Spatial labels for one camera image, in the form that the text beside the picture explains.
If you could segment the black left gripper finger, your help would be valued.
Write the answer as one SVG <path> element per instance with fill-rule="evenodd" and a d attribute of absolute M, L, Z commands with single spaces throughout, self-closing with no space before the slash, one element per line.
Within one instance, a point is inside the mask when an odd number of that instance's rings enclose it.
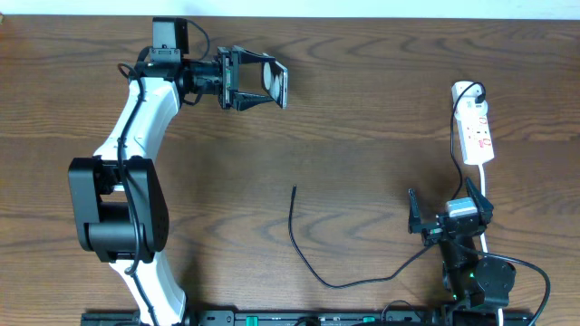
<path fill-rule="evenodd" d="M 237 111 L 244 111 L 256 105 L 272 101 L 273 99 L 270 96 L 236 91 L 233 96 L 232 107 Z"/>
<path fill-rule="evenodd" d="M 275 62 L 276 58 L 268 54 L 259 54 L 251 52 L 240 46 L 232 47 L 232 55 L 237 57 L 238 64 L 250 64 L 250 63 L 263 63 L 263 62 Z"/>

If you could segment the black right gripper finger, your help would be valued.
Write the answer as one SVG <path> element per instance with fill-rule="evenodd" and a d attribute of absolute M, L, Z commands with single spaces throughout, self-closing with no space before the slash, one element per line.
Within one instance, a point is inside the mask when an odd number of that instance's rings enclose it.
<path fill-rule="evenodd" d="M 424 225 L 421 222 L 421 210 L 415 194 L 415 191 L 410 188 L 408 190 L 410 200 L 410 213 L 408 220 L 408 231 L 410 234 L 419 234 L 423 232 Z"/>
<path fill-rule="evenodd" d="M 494 206 L 479 191 L 470 177 L 465 178 L 465 188 L 468 196 L 473 199 L 478 209 L 478 216 L 482 225 L 488 225 L 493 216 Z"/>

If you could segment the black smartphone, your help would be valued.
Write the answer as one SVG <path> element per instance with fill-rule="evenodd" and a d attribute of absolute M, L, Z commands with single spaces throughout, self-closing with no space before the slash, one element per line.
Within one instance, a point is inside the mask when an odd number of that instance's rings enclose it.
<path fill-rule="evenodd" d="M 288 100 L 288 70 L 278 61 L 262 64 L 262 87 L 283 110 Z"/>

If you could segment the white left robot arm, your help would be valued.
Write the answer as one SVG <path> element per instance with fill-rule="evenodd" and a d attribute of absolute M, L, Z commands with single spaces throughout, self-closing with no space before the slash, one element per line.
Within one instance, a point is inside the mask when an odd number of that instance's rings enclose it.
<path fill-rule="evenodd" d="M 165 44 L 121 63 L 130 94 L 110 136 L 89 158 L 74 158 L 69 187 L 79 243 L 113 268 L 139 306 L 137 325 L 184 325 L 187 295 L 164 251 L 169 210 L 155 169 L 160 145 L 185 95 L 216 95 L 237 111 L 288 102 L 287 68 L 266 53 L 220 47 L 212 61 Z"/>

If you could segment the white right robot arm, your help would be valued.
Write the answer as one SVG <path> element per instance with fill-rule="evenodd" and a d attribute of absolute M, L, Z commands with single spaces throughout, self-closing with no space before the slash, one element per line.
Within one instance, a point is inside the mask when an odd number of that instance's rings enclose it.
<path fill-rule="evenodd" d="M 415 191 L 409 190 L 409 232 L 421 235 L 425 246 L 440 248 L 444 287 L 454 296 L 441 308 L 445 325 L 477 324 L 477 318 L 485 323 L 496 317 L 508 306 L 515 284 L 513 264 L 476 252 L 474 239 L 486 231 L 494 207 L 470 178 L 466 189 L 466 197 L 450 200 L 432 222 L 421 220 Z"/>

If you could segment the white charger adapter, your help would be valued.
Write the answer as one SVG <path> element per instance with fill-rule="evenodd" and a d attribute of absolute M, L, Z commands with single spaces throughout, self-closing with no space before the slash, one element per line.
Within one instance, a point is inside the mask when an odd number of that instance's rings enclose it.
<path fill-rule="evenodd" d="M 468 109 L 479 116 L 488 113 L 487 90 L 480 81 L 457 81 L 451 87 L 453 113 L 459 116 L 461 109 Z"/>

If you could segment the white power strip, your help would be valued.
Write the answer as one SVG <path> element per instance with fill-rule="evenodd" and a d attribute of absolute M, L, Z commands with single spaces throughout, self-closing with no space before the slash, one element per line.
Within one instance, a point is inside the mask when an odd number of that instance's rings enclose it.
<path fill-rule="evenodd" d="M 479 116 L 468 109 L 461 109 L 459 116 L 454 113 L 459 130 L 459 141 L 463 162 L 479 166 L 495 157 L 488 124 L 488 114 Z"/>

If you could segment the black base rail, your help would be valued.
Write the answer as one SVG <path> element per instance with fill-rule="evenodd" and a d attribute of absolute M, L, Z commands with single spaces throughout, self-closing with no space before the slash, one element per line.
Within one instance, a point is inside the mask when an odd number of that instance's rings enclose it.
<path fill-rule="evenodd" d="M 503 325 L 528 325 L 530 312 L 504 312 Z M 232 312 L 200 311 L 185 315 L 188 326 L 347 326 L 347 325 L 497 325 L 496 318 L 483 312 L 454 312 L 450 320 L 439 312 L 395 309 L 387 312 Z M 148 325 L 138 312 L 91 312 L 81 316 L 82 326 Z"/>

